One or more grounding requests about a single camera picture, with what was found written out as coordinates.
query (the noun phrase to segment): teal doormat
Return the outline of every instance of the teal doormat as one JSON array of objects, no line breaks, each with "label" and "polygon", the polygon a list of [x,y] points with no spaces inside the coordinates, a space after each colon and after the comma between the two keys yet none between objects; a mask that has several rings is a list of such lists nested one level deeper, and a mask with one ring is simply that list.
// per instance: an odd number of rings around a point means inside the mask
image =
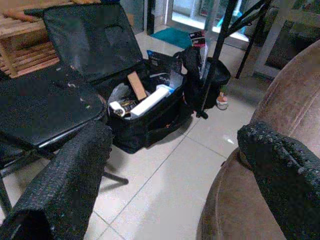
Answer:
[{"label": "teal doormat", "polygon": [[191,40],[189,38],[189,33],[186,31],[180,31],[175,28],[166,28],[165,30],[158,31],[151,35],[151,37],[160,39],[169,44],[173,44],[182,49],[186,49],[191,46]]}]

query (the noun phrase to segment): chair seat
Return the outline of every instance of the chair seat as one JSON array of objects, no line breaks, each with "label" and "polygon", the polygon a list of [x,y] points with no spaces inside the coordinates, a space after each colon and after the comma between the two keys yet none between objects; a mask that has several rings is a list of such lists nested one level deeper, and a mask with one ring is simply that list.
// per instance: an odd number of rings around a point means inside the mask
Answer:
[{"label": "chair seat", "polygon": [[[0,131],[35,146],[66,137],[104,109],[92,86],[58,64],[0,83]],[[17,150],[3,145],[0,158]]]}]

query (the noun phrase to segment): tile floor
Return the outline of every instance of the tile floor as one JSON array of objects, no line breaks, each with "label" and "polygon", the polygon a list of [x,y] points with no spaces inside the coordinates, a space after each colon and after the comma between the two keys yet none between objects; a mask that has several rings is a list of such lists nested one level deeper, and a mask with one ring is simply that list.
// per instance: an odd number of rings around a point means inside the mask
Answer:
[{"label": "tile floor", "polygon": [[[136,38],[145,58],[147,49],[168,55],[182,50],[144,32]],[[222,49],[220,59],[233,76],[243,54],[228,45]],[[263,78],[250,77],[251,66],[248,62],[242,77],[229,81],[227,110],[210,109],[207,120],[192,116],[178,131],[133,155],[113,147],[106,168],[127,177],[130,183],[121,186],[102,179],[84,239],[196,239],[210,186],[222,162],[237,147],[237,130],[249,122],[270,84]],[[34,162],[4,178],[12,204],[47,163]]]}]

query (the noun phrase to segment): black tool bag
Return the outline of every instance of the black tool bag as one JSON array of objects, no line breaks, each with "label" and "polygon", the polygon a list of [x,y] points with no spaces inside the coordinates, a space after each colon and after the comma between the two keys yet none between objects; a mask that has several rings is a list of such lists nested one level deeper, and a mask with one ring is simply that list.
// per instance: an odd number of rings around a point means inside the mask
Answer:
[{"label": "black tool bag", "polygon": [[[204,79],[200,79],[199,69],[201,67],[200,48],[190,46],[186,50],[177,52],[175,57],[182,59],[184,67],[187,69],[186,86],[184,89],[185,101],[192,106],[195,111],[200,111],[203,94]],[[212,57],[208,57],[208,63],[211,63]],[[204,109],[211,109],[216,105],[216,99],[219,96],[221,86],[226,85],[231,75],[227,67],[219,60],[217,62],[214,76],[210,79],[210,89],[204,103]]]},{"label": "black tool bag", "polygon": [[[43,19],[60,60],[75,68],[106,101],[127,76],[136,71],[149,93],[154,68],[144,60],[127,16],[118,3],[54,6]],[[183,101],[186,79],[170,96],[144,115],[127,120],[110,111],[114,144],[127,153],[149,147],[182,126],[192,114]]]}]

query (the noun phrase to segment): brown leather armchair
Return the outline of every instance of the brown leather armchair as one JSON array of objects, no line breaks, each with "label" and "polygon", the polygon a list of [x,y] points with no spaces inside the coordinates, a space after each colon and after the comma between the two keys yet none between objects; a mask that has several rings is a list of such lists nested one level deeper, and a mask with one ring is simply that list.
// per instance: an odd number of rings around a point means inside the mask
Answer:
[{"label": "brown leather armchair", "polygon": [[[320,40],[274,79],[251,121],[263,121],[305,144],[320,158]],[[198,238],[286,239],[239,149],[224,162],[209,191]]]}]

